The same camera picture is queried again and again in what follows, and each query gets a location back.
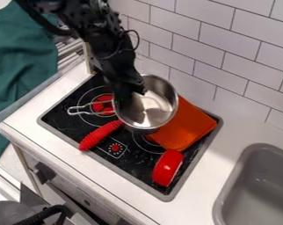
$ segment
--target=orange cloth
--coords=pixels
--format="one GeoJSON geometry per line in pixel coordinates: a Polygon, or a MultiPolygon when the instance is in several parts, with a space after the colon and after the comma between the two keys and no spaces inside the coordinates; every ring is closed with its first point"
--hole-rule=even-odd
{"type": "Polygon", "coordinates": [[[148,138],[165,149],[183,151],[216,126],[212,118],[180,96],[175,117],[148,138]]]}

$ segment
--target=stainless steel sink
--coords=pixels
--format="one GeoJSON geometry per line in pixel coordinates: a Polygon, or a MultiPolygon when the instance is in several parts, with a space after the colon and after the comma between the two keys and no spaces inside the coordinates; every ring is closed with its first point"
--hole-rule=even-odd
{"type": "Polygon", "coordinates": [[[283,225],[283,150],[249,146],[213,209],[217,225],[283,225]]]}

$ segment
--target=tile wall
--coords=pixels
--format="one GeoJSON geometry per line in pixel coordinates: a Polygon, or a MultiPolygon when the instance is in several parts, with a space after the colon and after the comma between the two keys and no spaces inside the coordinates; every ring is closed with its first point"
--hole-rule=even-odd
{"type": "Polygon", "coordinates": [[[283,129],[283,0],[110,4],[141,36],[141,72],[169,79],[196,105],[213,100],[283,129]]]}

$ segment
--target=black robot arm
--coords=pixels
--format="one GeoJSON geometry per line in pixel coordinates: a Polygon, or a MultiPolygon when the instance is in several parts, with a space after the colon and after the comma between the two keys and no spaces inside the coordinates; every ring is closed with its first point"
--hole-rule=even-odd
{"type": "Polygon", "coordinates": [[[134,67],[135,49],[129,33],[120,26],[119,13],[114,12],[106,0],[16,0],[37,22],[58,35],[75,34],[91,50],[92,64],[103,71],[117,98],[126,100],[131,93],[145,92],[142,76],[134,67]],[[69,31],[53,27],[41,12],[57,15],[69,31]]]}

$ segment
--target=green cloth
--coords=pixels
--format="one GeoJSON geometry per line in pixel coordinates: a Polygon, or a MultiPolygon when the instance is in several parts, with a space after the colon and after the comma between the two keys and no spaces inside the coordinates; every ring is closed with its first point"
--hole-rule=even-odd
{"type": "MultiPolygon", "coordinates": [[[[17,3],[0,10],[0,111],[56,73],[52,37],[17,3]]],[[[8,141],[0,135],[0,155],[8,141]]]]}

